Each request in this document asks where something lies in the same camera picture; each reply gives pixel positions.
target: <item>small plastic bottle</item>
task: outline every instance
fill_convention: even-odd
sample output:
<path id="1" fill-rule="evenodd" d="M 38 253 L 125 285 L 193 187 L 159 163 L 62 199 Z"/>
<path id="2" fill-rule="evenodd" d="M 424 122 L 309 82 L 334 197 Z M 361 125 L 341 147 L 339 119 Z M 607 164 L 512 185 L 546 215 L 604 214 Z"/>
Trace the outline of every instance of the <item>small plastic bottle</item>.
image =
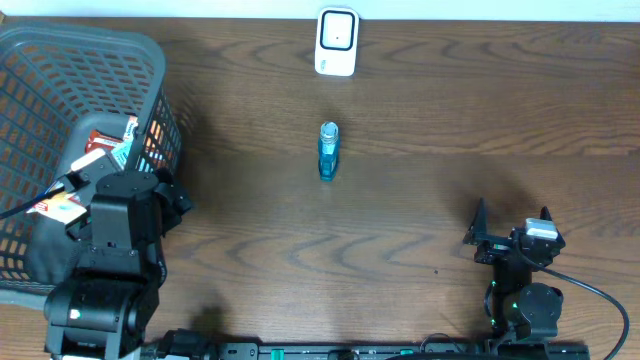
<path id="1" fill-rule="evenodd" d="M 335 123 L 326 122 L 320 127 L 318 154 L 320 179 L 323 181 L 333 180 L 340 162 L 340 135 L 338 133 L 338 125 Z"/>

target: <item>basket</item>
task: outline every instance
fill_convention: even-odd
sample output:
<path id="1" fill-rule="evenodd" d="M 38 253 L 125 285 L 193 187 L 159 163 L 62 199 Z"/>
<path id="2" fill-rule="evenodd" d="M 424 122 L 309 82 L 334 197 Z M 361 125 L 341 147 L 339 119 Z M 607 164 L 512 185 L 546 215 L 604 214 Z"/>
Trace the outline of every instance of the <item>basket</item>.
<path id="1" fill-rule="evenodd" d="M 67 170 L 60 164 L 74 128 L 96 114 L 138 117 L 125 169 L 174 172 L 181 139 L 162 90 L 165 67 L 160 47 L 140 34 L 31 22 L 0 27 L 0 211 L 34 198 Z M 34 278 L 28 261 L 42 218 L 0 222 L 0 289 L 55 285 Z"/>

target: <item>white card reader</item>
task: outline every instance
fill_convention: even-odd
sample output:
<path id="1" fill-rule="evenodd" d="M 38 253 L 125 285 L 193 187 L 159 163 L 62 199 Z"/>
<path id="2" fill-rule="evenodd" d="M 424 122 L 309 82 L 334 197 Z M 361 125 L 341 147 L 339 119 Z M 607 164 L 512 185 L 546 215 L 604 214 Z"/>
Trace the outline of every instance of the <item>white card reader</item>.
<path id="1" fill-rule="evenodd" d="M 351 9 L 322 9 L 316 33 L 315 67 L 319 74 L 353 75 L 359 23 L 358 14 Z"/>

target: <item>wooden table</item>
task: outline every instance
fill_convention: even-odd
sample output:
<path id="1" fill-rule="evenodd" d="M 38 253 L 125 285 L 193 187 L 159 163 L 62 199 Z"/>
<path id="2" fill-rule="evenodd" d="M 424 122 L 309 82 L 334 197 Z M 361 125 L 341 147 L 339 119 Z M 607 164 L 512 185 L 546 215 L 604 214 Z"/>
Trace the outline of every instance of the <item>wooden table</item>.
<path id="1" fill-rule="evenodd" d="M 179 327 L 265 342 L 486 333 L 491 268 L 462 244 L 484 196 L 498 234 L 549 206 L 567 241 L 552 268 L 626 306 L 619 358 L 640 357 L 637 25 L 362 21 L 343 79 L 313 69 L 315 21 L 52 20 L 145 33 L 168 59 L 197 208 L 163 241 L 170 276 L 147 339 Z M 342 164 L 323 183 L 328 120 Z M 565 294 L 559 339 L 601 359 L 617 310 L 534 278 Z M 0 359 L 45 359 L 43 316 L 0 313 Z"/>

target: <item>red snack package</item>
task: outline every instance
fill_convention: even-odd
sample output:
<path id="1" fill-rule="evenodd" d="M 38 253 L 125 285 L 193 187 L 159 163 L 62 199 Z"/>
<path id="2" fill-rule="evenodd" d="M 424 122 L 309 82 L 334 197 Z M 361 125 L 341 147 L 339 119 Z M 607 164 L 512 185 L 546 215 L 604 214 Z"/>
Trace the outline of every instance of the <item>red snack package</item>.
<path id="1" fill-rule="evenodd" d="M 98 130 L 91 130 L 89 134 L 89 141 L 84 148 L 84 153 L 88 154 L 91 150 L 103 148 L 106 151 L 111 151 L 116 145 L 122 142 L 121 139 L 107 136 L 99 132 Z"/>

